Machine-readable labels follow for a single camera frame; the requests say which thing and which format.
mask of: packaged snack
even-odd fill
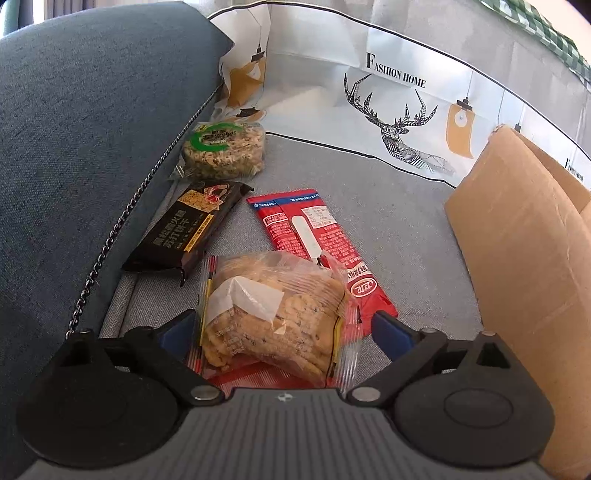
[[[271,193],[247,199],[277,250],[302,258],[317,258],[326,251],[347,269],[347,287],[357,298],[363,334],[371,332],[378,310],[397,317],[398,312],[368,266],[357,253],[316,190]]]
[[[177,269],[181,286],[203,256],[211,234],[245,194],[252,191],[236,181],[199,181],[174,202],[123,264],[131,272]]]
[[[200,373],[230,387],[350,385],[362,330],[344,268],[330,264],[277,251],[214,257]]]
[[[264,168],[265,131],[256,122],[199,123],[180,153],[177,173],[194,179],[227,180]]]

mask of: green checkered fabric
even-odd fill
[[[574,42],[557,32],[535,7],[524,0],[476,1],[537,37],[547,48],[556,53],[569,70],[581,79],[587,90],[591,91],[589,64],[579,54]]]

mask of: deer illustration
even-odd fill
[[[358,80],[353,85],[351,91],[349,91],[349,87],[347,84],[347,74],[345,73],[345,94],[347,96],[347,101],[355,107],[358,111],[365,115],[365,118],[372,122],[374,125],[377,125],[382,130],[382,140],[384,145],[388,149],[388,152],[393,157],[408,163],[414,167],[420,168],[422,170],[428,170],[430,172],[441,172],[446,175],[453,175],[455,170],[453,167],[441,157],[436,155],[430,155],[423,153],[419,150],[409,147],[405,144],[400,135],[407,134],[409,132],[407,127],[419,127],[420,125],[426,124],[435,112],[437,111],[437,107],[433,109],[431,114],[428,117],[425,117],[427,113],[427,107],[423,102],[423,99],[418,94],[418,91],[415,90],[417,93],[418,101],[421,102],[421,113],[419,115],[414,116],[414,120],[410,119],[410,114],[408,113],[408,104],[406,104],[406,112],[404,118],[400,117],[398,120],[395,120],[393,124],[387,124],[382,122],[378,118],[378,114],[374,112],[373,109],[369,107],[369,103],[371,101],[371,96],[374,94],[370,92],[367,96],[363,105],[361,104],[361,95],[359,95],[359,86],[361,83],[369,77],[371,74],[366,75],[361,80]]]

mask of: brown cardboard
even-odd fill
[[[495,131],[446,203],[484,327],[498,332],[556,417],[541,463],[591,472],[591,193],[513,129]]]

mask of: chain link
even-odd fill
[[[113,246],[113,243],[115,243],[115,239],[117,238],[117,235],[119,235],[119,232],[121,231],[121,228],[123,227],[125,221],[129,217],[129,214],[132,212],[135,205],[138,203],[139,198],[142,196],[145,189],[148,187],[150,181],[154,178],[154,175],[156,174],[156,172],[160,168],[160,165],[162,165],[164,160],[166,160],[166,157],[168,157],[168,155],[170,155],[170,152],[172,152],[173,148],[181,140],[181,138],[187,132],[187,130],[189,129],[191,124],[197,119],[197,117],[201,114],[201,112],[203,112],[203,110],[207,106],[207,104],[209,104],[209,102],[212,101],[213,97],[218,92],[218,90],[221,88],[221,86],[222,85],[219,85],[214,90],[214,92],[209,96],[209,98],[207,100],[205,100],[205,103],[201,107],[199,107],[199,110],[197,110],[195,112],[195,114],[191,117],[191,119],[188,121],[188,123],[183,127],[181,132],[177,135],[177,138],[175,138],[174,141],[168,146],[168,148],[165,150],[164,154],[156,162],[156,165],[153,166],[152,170],[150,170],[150,172],[148,173],[148,176],[141,183],[141,185],[139,186],[137,191],[134,193],[134,196],[131,198],[131,200],[129,201],[129,203],[127,204],[127,206],[123,210],[123,212],[121,212],[121,215],[119,216],[119,218],[117,219],[117,221],[113,225],[113,228],[109,232],[109,236],[107,237],[107,240],[105,241],[105,244],[103,245],[103,248],[100,250],[99,256],[96,257],[96,261],[95,261],[95,264],[92,266],[92,270],[90,271],[90,273],[86,277],[86,281],[84,283],[84,288],[80,292],[80,297],[78,298],[78,300],[76,302],[76,305],[74,307],[74,312],[72,313],[72,318],[70,319],[70,323],[68,324],[68,330],[66,332],[66,339],[68,339],[70,337],[70,335],[76,331],[76,327],[78,326],[78,323],[80,322],[80,317],[82,315],[82,312],[84,311],[84,306],[86,305],[86,299],[88,298],[88,295],[90,295],[90,289],[94,286],[96,277],[99,275],[99,270],[103,266],[103,262],[105,261],[105,258],[109,254],[109,251],[111,250],[111,247]]]

